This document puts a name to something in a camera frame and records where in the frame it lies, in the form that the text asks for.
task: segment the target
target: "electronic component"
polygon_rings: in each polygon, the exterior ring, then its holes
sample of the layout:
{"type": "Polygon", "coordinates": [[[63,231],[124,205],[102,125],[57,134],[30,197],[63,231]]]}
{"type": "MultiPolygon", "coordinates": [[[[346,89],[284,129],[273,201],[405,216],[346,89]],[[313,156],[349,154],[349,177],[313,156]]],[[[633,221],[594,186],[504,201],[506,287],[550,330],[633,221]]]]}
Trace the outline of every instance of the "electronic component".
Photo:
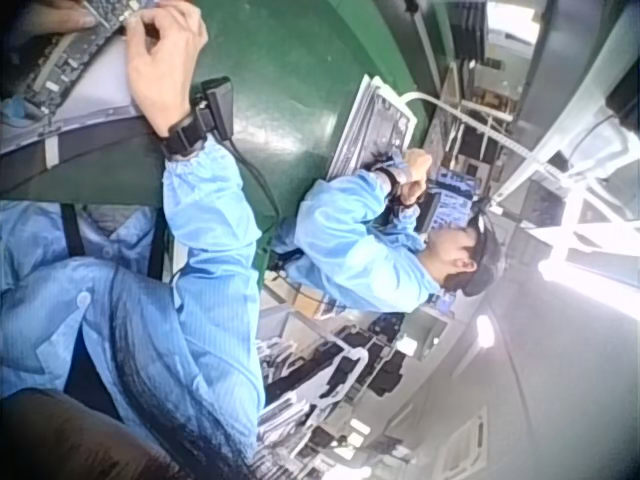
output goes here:
{"type": "Polygon", "coordinates": [[[229,77],[202,82],[202,91],[209,103],[211,114],[221,141],[233,137],[233,85],[229,77]]]}
{"type": "Polygon", "coordinates": [[[25,100],[44,115],[55,113],[100,48],[142,7],[137,0],[87,0],[83,6],[96,26],[55,37],[22,88],[25,100]]]}

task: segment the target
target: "wrist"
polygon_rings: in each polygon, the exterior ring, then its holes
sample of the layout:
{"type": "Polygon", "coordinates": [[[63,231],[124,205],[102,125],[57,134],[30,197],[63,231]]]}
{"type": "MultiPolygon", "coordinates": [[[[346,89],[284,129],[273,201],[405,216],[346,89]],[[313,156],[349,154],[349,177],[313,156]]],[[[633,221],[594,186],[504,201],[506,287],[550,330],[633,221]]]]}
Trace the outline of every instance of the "wrist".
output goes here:
{"type": "Polygon", "coordinates": [[[170,111],[158,115],[148,116],[147,120],[153,127],[153,130],[160,138],[168,138],[171,127],[182,121],[191,112],[191,106],[187,102],[180,108],[174,108],[170,111]]]}
{"type": "Polygon", "coordinates": [[[378,168],[373,174],[378,178],[378,183],[382,186],[382,190],[387,198],[394,197],[398,194],[400,183],[390,168],[378,168]]]}
{"type": "Polygon", "coordinates": [[[187,161],[200,153],[211,127],[201,111],[197,108],[189,109],[183,118],[168,129],[167,136],[160,138],[167,160],[187,161]]]}
{"type": "Polygon", "coordinates": [[[400,185],[409,183],[412,179],[411,170],[408,168],[389,167],[387,170],[393,174],[400,185]]]}

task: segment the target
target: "black wrist strap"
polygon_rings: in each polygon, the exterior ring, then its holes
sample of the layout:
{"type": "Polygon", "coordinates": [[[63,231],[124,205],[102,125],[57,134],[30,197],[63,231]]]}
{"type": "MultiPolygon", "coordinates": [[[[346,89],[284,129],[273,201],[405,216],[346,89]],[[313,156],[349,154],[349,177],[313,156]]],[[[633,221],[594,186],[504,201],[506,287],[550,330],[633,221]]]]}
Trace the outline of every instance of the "black wrist strap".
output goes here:
{"type": "Polygon", "coordinates": [[[400,188],[400,182],[398,182],[398,179],[396,178],[396,176],[391,172],[391,170],[384,167],[376,169],[376,172],[382,173],[385,177],[389,179],[389,183],[391,184],[391,190],[389,190],[389,195],[387,196],[388,197],[395,196],[398,193],[398,189],[400,188]]]}
{"type": "Polygon", "coordinates": [[[169,128],[169,136],[161,141],[168,159],[189,157],[202,149],[207,132],[214,127],[213,117],[206,106],[193,108],[187,116],[169,128]]]}

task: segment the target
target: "finger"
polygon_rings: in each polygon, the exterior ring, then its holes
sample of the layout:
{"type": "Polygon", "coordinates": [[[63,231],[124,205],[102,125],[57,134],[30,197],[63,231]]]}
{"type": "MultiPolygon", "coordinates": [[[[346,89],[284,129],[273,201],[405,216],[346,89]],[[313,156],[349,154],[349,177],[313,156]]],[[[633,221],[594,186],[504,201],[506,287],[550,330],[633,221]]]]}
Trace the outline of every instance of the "finger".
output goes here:
{"type": "Polygon", "coordinates": [[[49,5],[54,8],[59,8],[63,10],[69,10],[78,8],[82,1],[72,1],[72,0],[46,0],[43,2],[46,5],[49,5]]]}
{"type": "Polygon", "coordinates": [[[429,170],[431,168],[431,165],[433,164],[433,157],[431,155],[429,155],[428,153],[425,154],[427,157],[427,170],[429,170]]]}
{"type": "Polygon", "coordinates": [[[418,195],[420,195],[421,192],[422,192],[422,185],[420,184],[420,182],[413,182],[409,186],[409,194],[411,198],[417,197],[418,195]]]}
{"type": "Polygon", "coordinates": [[[160,33],[160,38],[166,38],[184,30],[173,16],[162,8],[141,10],[135,15],[132,15],[132,17],[139,17],[142,23],[156,27],[160,33]]]}
{"type": "Polygon", "coordinates": [[[199,32],[202,15],[198,7],[180,0],[160,0],[159,5],[161,7],[176,9],[179,11],[187,21],[191,31],[193,33],[199,32]]]}
{"type": "Polygon", "coordinates": [[[41,11],[34,15],[35,18],[33,18],[30,28],[36,35],[75,32],[91,28],[97,23],[96,17],[87,10],[78,7],[73,10],[42,7],[41,11]]]}
{"type": "Polygon", "coordinates": [[[147,35],[144,31],[144,24],[142,23],[141,16],[131,15],[127,20],[126,27],[129,62],[148,57],[147,35]]]}
{"type": "Polygon", "coordinates": [[[200,28],[198,30],[198,37],[200,38],[200,48],[204,47],[209,41],[209,32],[207,32],[207,26],[204,21],[200,19],[200,28]]]}
{"type": "Polygon", "coordinates": [[[164,10],[169,15],[171,15],[173,19],[176,21],[176,23],[178,23],[184,30],[186,30],[187,32],[193,32],[193,30],[189,26],[189,23],[187,22],[187,19],[184,18],[184,15],[182,14],[182,12],[174,8],[166,8],[166,7],[164,8],[164,10]]]}

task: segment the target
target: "fluorescent light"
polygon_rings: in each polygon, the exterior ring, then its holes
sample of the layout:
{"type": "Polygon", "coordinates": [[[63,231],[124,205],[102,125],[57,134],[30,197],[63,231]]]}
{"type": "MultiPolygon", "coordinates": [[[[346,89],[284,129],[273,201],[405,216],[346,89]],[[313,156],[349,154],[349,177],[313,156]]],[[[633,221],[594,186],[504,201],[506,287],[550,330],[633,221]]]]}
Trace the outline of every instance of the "fluorescent light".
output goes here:
{"type": "Polygon", "coordinates": [[[558,282],[640,321],[640,289],[567,262],[544,260],[538,270],[558,282]]]}
{"type": "Polygon", "coordinates": [[[476,320],[476,327],[478,329],[478,344],[480,344],[482,348],[493,347],[496,341],[496,335],[489,317],[480,315],[476,320]]]}
{"type": "Polygon", "coordinates": [[[354,447],[358,448],[362,446],[364,442],[364,437],[362,435],[358,435],[356,432],[351,432],[351,435],[347,437],[347,442],[349,442],[354,447]]]}
{"type": "Polygon", "coordinates": [[[409,357],[412,357],[413,354],[416,353],[417,348],[418,342],[407,336],[402,337],[398,340],[398,343],[396,343],[396,349],[409,357]]]}
{"type": "Polygon", "coordinates": [[[495,213],[496,215],[502,215],[504,213],[504,208],[502,208],[500,205],[491,205],[489,207],[489,211],[495,213]]]}
{"type": "MultiPolygon", "coordinates": [[[[564,212],[562,212],[562,225],[575,225],[580,219],[582,206],[584,205],[584,194],[579,189],[571,190],[564,204],[564,212]]],[[[574,239],[573,232],[567,228],[560,238],[558,238],[551,250],[550,258],[553,261],[562,261],[567,258],[569,253],[570,242],[574,239]]]]}
{"type": "Polygon", "coordinates": [[[371,433],[371,427],[369,427],[369,425],[365,425],[357,418],[352,418],[349,424],[360,433],[364,433],[365,435],[369,435],[369,433],[371,433]]]}
{"type": "Polygon", "coordinates": [[[364,480],[369,478],[373,471],[371,467],[349,468],[336,465],[324,474],[322,480],[364,480]]]}
{"type": "Polygon", "coordinates": [[[334,448],[333,451],[340,455],[342,458],[346,458],[347,460],[351,460],[356,454],[355,450],[347,447],[334,448]]]}

